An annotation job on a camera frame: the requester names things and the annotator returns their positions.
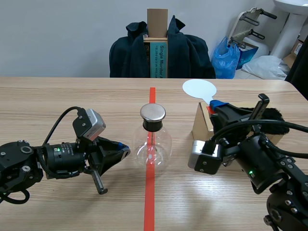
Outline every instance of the metal lid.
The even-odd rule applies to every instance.
[[[140,110],[141,117],[147,122],[160,122],[166,116],[166,110],[162,105],[149,103]]]

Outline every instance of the floor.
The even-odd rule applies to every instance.
[[[260,79],[262,80],[261,78],[257,77],[257,76],[254,76],[250,73],[247,73],[245,71],[242,71],[242,70],[237,70],[235,72],[235,77],[234,79]]]

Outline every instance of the glass flask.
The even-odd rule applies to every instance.
[[[134,133],[132,153],[135,161],[146,167],[155,165],[163,170],[169,162],[172,149],[172,138],[163,127],[166,111],[163,106],[149,103],[140,110],[143,124]]]

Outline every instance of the black cable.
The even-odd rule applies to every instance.
[[[280,121],[280,120],[256,119],[256,120],[247,120],[247,121],[238,122],[236,124],[228,125],[228,126],[222,128],[221,130],[219,130],[218,132],[216,132],[216,134],[211,138],[211,140],[217,141],[219,138],[224,136],[226,133],[228,133],[232,130],[235,130],[235,129],[245,128],[245,127],[252,126],[252,125],[262,125],[262,124],[279,125],[279,126],[292,128],[292,129],[295,129],[295,130],[299,130],[299,131],[308,133],[307,127],[301,126],[301,125],[298,125],[298,124],[293,124],[293,123]]]
[[[6,196],[9,196],[10,194],[7,192],[5,193]],[[0,197],[0,204],[3,202],[4,200]]]
[[[0,193],[0,198],[1,198],[3,201],[6,201],[6,202],[11,203],[11,204],[22,205],[22,204],[26,203],[26,202],[29,200],[29,198],[30,198],[30,193],[29,193],[26,189],[22,189],[21,192],[25,195],[24,200],[15,200],[15,199],[12,199],[12,198],[8,197],[9,193],[7,193],[7,194]]]
[[[272,142],[268,142],[268,146],[270,149],[273,149],[283,155],[287,155],[287,156],[291,156],[291,157],[296,157],[296,158],[302,158],[302,159],[308,159],[308,154],[306,153],[293,153],[293,152],[289,152],[289,151],[285,151],[282,150],[280,148],[278,148],[277,146],[275,146]]]
[[[293,123],[280,121],[280,120],[269,120],[269,119],[268,120],[267,119],[262,120],[262,119],[259,119],[259,120],[247,120],[247,121],[238,122],[236,124],[231,124],[229,126],[226,126],[226,127],[222,128],[221,130],[219,130],[218,132],[216,132],[216,134],[211,138],[211,141],[217,141],[220,137],[224,136],[225,134],[229,133],[232,130],[239,129],[239,128],[245,128],[245,127],[248,127],[248,126],[251,126],[251,125],[262,125],[262,124],[279,125],[279,126],[292,128],[292,129],[295,129],[295,130],[299,130],[299,131],[308,133],[308,128],[305,127],[305,126],[302,126],[302,125],[293,124]],[[271,149],[274,149],[275,151],[280,152],[283,155],[308,159],[308,154],[288,152],[288,151],[285,151],[285,150],[278,148],[277,146],[275,146],[271,142],[269,142],[268,144],[269,144],[269,147]]]
[[[70,107],[70,108],[66,109],[66,110],[62,113],[62,115],[60,115],[60,117],[57,119],[57,121],[55,122],[55,124],[54,124],[53,127],[51,128],[51,130],[50,130],[48,136],[46,137],[46,139],[45,139],[43,145],[48,143],[48,141],[49,141],[50,137],[52,136],[54,130],[55,130],[56,127],[59,125],[59,123],[60,123],[61,120],[64,118],[64,116],[66,116],[67,113],[69,113],[70,111],[73,111],[73,110],[78,110],[78,111],[79,111],[80,109],[81,109],[80,107]]]

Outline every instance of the wooden table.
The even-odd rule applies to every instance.
[[[210,80],[216,99],[257,102],[270,97],[285,120],[308,126],[308,103],[287,82],[276,80]],[[148,103],[149,88],[156,87],[157,103],[167,111],[164,126],[173,139],[172,158],[166,172],[156,177],[156,231],[262,231],[267,215],[268,190],[255,195],[248,177],[239,170],[222,168],[217,175],[187,167],[193,138],[191,130],[198,99],[186,95],[184,79],[108,78],[0,78],[0,142],[27,140],[41,145],[58,116],[70,106],[93,108],[104,118],[103,137],[130,145],[141,125],[140,108]],[[72,121],[64,118],[51,143],[73,142]],[[280,147],[307,152],[307,134],[291,131]],[[298,166],[308,173],[308,162]],[[0,205],[3,231],[142,231],[145,169],[133,154],[103,175],[109,192],[98,195],[91,176],[46,180],[29,188],[24,205]]]

